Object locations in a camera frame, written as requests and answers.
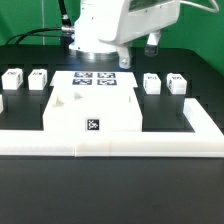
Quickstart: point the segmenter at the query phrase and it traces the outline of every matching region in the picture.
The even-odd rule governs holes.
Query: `qr-like marker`
[[[98,79],[97,85],[100,86],[116,86],[117,81],[115,79]]]
[[[92,79],[73,79],[72,85],[92,85]]]
[[[98,78],[115,79],[116,76],[114,72],[99,72]]]
[[[92,72],[76,72],[74,77],[76,77],[76,78],[92,78],[93,73]]]
[[[99,131],[100,130],[100,120],[99,119],[87,119],[86,130],[88,131]]]

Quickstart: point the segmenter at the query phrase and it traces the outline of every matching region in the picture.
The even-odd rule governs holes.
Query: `black cable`
[[[13,39],[17,38],[17,37],[21,37],[21,36],[24,36],[24,34],[18,34],[18,35],[15,35],[13,37],[11,37],[6,43],[5,45],[8,45]],[[66,34],[63,34],[63,35],[46,35],[46,34],[28,34],[27,37],[30,37],[30,36],[35,36],[35,37],[70,37],[71,35],[66,35]]]
[[[46,31],[56,31],[56,30],[61,30],[61,27],[51,27],[51,28],[41,28],[41,29],[36,29],[29,31],[28,33],[23,34],[15,44],[19,44],[24,38],[29,36],[30,34],[35,34],[35,33],[40,33],[40,32],[46,32]]]
[[[62,25],[63,26],[71,26],[71,20],[68,17],[66,8],[65,8],[65,3],[64,0],[58,0],[58,4],[60,7],[60,11],[61,11],[61,20],[62,20]]]

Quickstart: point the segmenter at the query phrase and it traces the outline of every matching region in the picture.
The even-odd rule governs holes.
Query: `white block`
[[[169,73],[166,85],[172,94],[186,94],[187,81],[180,74]]]
[[[2,95],[0,94],[0,113],[4,110]]]
[[[110,90],[101,89],[99,92],[92,89],[92,92],[86,92],[83,89],[76,92],[55,87],[44,111],[44,130],[140,132],[142,114],[134,90]]]
[[[143,85],[147,94],[160,94],[161,92],[161,80],[157,74],[145,73]]]
[[[2,88],[16,90],[23,83],[23,70],[8,69],[2,76]]]
[[[47,84],[47,70],[34,69],[28,77],[30,90],[43,90]]]

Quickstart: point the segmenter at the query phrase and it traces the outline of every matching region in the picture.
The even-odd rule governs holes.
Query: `cable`
[[[194,2],[189,2],[189,1],[184,1],[184,0],[180,1],[180,3],[185,4],[185,5],[190,5],[190,6],[205,10],[205,11],[209,11],[209,12],[212,12],[212,13],[217,13],[219,11],[219,6],[216,3],[216,1],[215,0],[209,0],[209,2],[212,4],[213,8],[209,8],[209,7],[200,5],[200,4],[196,4]]]
[[[71,20],[68,17],[66,8],[65,8],[65,3],[64,0],[58,0],[58,4],[60,7],[60,11],[61,11],[61,20],[62,20],[62,25],[63,26],[71,26]]]
[[[24,34],[18,34],[15,35],[13,37],[11,37],[6,43],[5,45],[8,45],[13,39],[17,38],[17,37],[21,37],[24,36]],[[36,36],[36,37],[70,37],[70,35],[46,35],[46,34],[28,34],[28,36]]]
[[[30,34],[35,34],[35,33],[40,33],[40,32],[46,32],[46,31],[57,31],[57,30],[61,30],[61,27],[51,27],[51,28],[41,28],[41,29],[36,29],[36,30],[32,30],[28,33],[23,34],[17,41],[15,44],[19,44],[24,38],[26,38],[27,36],[29,36]]]

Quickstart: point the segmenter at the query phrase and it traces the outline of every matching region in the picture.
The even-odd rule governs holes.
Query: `black table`
[[[167,73],[181,73],[188,80],[186,97],[197,98],[223,132],[224,79],[218,72],[189,50],[161,49],[155,58],[144,57],[142,49],[133,51],[134,65],[130,71],[139,85],[146,72],[158,73],[162,82]],[[26,99],[28,104],[35,99],[40,105],[35,115],[39,119],[10,123],[5,114],[8,120],[0,120],[0,127],[27,130],[42,129],[41,114],[52,90],[26,91],[26,78],[34,68],[47,69],[49,81],[56,70],[121,71],[117,61],[89,63],[56,46],[0,47],[0,74],[15,67],[23,68],[25,82],[19,91],[1,90],[8,104],[4,113],[20,99]],[[144,114],[145,96],[141,93],[141,89],[137,90]],[[30,110],[37,108],[35,103],[30,105]],[[0,221],[4,224],[224,221],[222,158],[0,159]]]

